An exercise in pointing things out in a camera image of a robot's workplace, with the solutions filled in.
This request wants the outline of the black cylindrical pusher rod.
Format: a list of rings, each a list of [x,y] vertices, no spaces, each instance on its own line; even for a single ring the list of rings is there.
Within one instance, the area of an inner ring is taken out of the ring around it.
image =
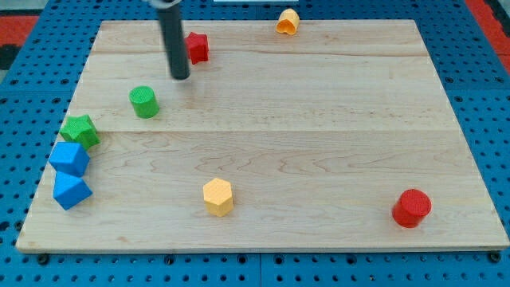
[[[186,43],[182,31],[180,0],[150,0],[155,8],[171,77],[185,80],[190,75]]]

